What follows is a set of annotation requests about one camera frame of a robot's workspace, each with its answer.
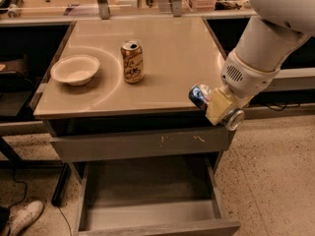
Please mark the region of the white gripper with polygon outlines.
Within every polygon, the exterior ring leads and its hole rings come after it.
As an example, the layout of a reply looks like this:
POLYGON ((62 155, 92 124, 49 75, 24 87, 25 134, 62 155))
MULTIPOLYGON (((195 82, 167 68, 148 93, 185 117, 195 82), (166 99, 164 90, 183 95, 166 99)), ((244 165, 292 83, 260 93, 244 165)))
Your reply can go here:
POLYGON ((266 89, 279 70, 280 67, 270 72, 256 70, 245 64, 232 50, 220 72, 226 87, 214 88, 208 96, 208 120, 213 125, 239 126, 245 119, 243 108, 250 102, 250 96, 266 89))

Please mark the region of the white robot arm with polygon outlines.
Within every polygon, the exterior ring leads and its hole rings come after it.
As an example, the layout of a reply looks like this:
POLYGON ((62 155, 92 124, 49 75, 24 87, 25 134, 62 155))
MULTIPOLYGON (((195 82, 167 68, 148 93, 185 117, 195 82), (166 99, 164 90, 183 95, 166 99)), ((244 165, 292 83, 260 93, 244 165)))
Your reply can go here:
POLYGON ((206 117, 214 125, 264 90, 284 60, 315 34, 315 0, 249 0, 252 16, 220 71, 206 117))

